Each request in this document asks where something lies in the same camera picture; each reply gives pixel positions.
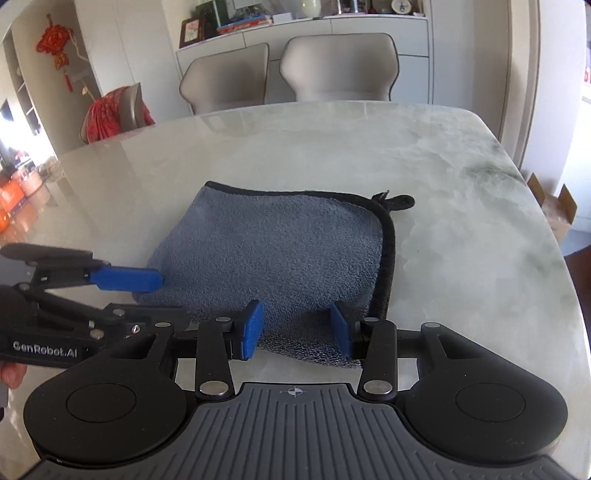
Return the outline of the person's hand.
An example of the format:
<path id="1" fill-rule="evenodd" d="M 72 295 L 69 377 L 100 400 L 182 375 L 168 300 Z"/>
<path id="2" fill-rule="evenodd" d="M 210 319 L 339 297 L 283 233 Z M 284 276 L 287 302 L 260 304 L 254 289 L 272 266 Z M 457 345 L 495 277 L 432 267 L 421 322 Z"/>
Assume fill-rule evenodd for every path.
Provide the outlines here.
<path id="1" fill-rule="evenodd" d="M 10 389 L 18 388 L 27 373 L 27 366 L 19 363 L 4 362 L 0 367 L 1 381 Z"/>

